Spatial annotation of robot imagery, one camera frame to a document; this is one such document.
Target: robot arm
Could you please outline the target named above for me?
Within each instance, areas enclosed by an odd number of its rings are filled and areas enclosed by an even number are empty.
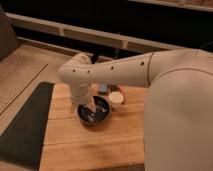
[[[92,98],[90,83],[148,87],[163,70],[194,57],[196,52],[194,49],[155,52],[93,65],[87,55],[80,53],[62,65],[58,74],[70,86],[72,102],[86,104]]]

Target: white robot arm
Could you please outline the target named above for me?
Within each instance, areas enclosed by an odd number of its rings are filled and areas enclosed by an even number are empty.
[[[59,69],[71,100],[90,83],[149,87],[144,112],[147,171],[213,170],[213,54],[181,49],[91,65],[78,54]]]

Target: wood grain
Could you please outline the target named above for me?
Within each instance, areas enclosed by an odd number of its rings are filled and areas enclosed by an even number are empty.
[[[142,136],[45,146],[40,171],[79,171],[144,162]]]
[[[121,87],[121,90],[125,104],[111,111],[103,123],[86,126],[71,112],[68,85],[56,84],[40,170],[110,170],[143,164],[143,112],[147,90],[133,87]],[[97,94],[97,85],[92,85],[92,92]]]

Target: dark rug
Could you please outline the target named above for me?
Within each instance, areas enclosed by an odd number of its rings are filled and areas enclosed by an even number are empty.
[[[40,83],[0,137],[0,159],[38,169],[53,90]]]

